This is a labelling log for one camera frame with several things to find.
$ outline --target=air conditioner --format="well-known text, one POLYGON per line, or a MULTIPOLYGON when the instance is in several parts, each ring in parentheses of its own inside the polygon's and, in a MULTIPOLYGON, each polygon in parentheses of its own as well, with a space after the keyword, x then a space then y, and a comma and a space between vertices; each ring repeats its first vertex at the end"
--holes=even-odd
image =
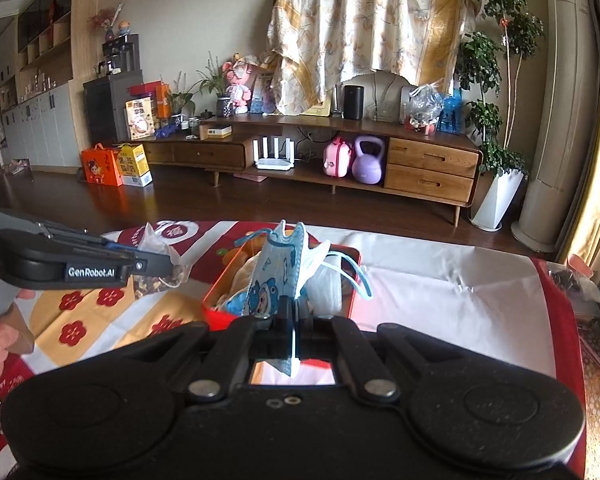
POLYGON ((598 104, 598 48, 588 0, 549 0, 549 60, 536 157, 513 235, 527 247, 555 251, 593 133, 598 104))

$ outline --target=tablecloth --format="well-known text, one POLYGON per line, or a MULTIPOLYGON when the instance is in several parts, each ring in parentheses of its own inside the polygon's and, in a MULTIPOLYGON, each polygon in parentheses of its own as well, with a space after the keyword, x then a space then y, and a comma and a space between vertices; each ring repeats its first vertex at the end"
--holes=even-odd
MULTIPOLYGON (((10 355, 0 378, 0 396, 33 374, 199 319, 200 299, 220 275, 222 256, 234 247, 235 240, 264 226, 261 222, 233 221, 154 224, 156 232, 193 267, 188 282, 177 290, 137 301, 124 288, 37 291, 17 297, 19 289, 1 283, 0 314, 13 301, 32 329, 36 345, 32 354, 10 355), (170 307, 165 310, 167 296, 170 307), (83 319, 85 312, 91 313, 88 322, 83 319)), ((137 245, 143 230, 107 236, 137 245)), ((362 330, 374 330, 381 322, 397 322, 556 377, 584 402, 573 312, 566 297, 548 279, 543 262, 493 250, 375 233, 320 226, 308 226, 308 232, 318 240, 360 251, 374 293, 370 301, 356 297, 351 309, 351 318, 362 330)), ((298 376, 290 380, 265 366, 260 381, 326 384, 333 377, 328 369, 304 364, 298 376)), ((0 478, 13 463, 0 432, 0 478)), ((571 465, 583 474, 584 441, 571 465)))

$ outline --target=wooden floor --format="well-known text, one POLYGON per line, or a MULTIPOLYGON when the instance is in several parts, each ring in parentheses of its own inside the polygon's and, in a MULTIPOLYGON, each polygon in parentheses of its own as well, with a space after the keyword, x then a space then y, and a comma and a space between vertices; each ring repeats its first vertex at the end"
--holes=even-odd
POLYGON ((454 228, 453 207, 355 189, 268 178, 250 182, 222 174, 212 187, 203 170, 154 167, 146 188, 98 186, 74 176, 31 173, 0 176, 0 207, 92 232, 160 219, 303 221, 532 255, 511 235, 512 218, 497 233, 480 231, 464 213, 454 228))

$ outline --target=pink doll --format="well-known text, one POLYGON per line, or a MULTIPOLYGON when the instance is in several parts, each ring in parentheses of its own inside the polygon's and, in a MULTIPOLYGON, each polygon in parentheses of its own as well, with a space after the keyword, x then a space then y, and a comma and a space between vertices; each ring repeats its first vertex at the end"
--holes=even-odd
POLYGON ((247 102, 251 99, 251 90, 245 85, 251 75, 251 65, 241 62, 240 56, 234 54, 234 62, 227 61, 222 65, 229 83, 227 95, 234 103, 235 114, 247 113, 247 102))

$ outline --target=black cylindrical speaker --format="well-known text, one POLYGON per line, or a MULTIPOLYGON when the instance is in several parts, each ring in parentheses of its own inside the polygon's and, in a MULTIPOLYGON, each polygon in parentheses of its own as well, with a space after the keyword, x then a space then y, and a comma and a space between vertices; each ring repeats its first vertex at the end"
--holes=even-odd
POLYGON ((359 121, 362 119, 362 108, 365 103, 363 86, 347 85, 342 90, 342 116, 345 119, 359 121))

